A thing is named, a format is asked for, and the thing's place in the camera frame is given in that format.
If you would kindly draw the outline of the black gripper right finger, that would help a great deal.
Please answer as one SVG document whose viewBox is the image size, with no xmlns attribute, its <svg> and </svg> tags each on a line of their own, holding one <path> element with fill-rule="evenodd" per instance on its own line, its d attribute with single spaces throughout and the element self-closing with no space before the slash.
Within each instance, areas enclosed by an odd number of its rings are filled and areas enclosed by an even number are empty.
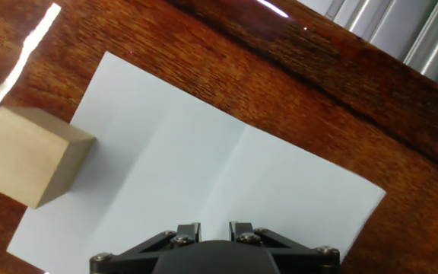
<svg viewBox="0 0 438 274">
<path fill-rule="evenodd" d="M 334 247 L 309 248 L 267 228 L 231 221 L 230 241 L 261 247 L 272 256 L 280 273 L 340 274 L 340 251 Z"/>
</svg>

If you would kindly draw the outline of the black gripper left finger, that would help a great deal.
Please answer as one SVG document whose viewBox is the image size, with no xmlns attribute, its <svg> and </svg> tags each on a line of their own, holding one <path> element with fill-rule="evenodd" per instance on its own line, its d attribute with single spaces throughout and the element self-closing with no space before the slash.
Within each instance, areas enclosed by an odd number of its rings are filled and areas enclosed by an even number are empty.
<svg viewBox="0 0 438 274">
<path fill-rule="evenodd" d="M 89 273 L 151 273 L 165 252 L 201 241 L 201 224 L 179 225 L 175 231 L 163 231 L 121 253 L 99 253 L 89 260 Z"/>
</svg>

